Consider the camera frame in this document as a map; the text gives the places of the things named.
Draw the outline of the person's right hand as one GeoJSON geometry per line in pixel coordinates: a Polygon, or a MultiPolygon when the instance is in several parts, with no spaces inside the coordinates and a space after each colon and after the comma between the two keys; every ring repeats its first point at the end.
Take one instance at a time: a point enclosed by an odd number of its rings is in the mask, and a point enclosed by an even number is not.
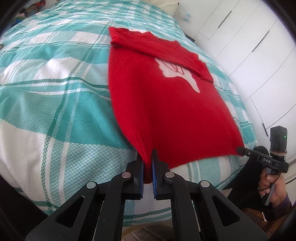
{"type": "Polygon", "coordinates": [[[287,197],[285,179],[282,174],[271,175],[267,174],[263,169],[260,175],[260,181],[258,183],[259,195],[264,196],[271,192],[270,185],[273,183],[273,193],[270,196],[270,202],[273,207],[278,207],[287,197]]]}

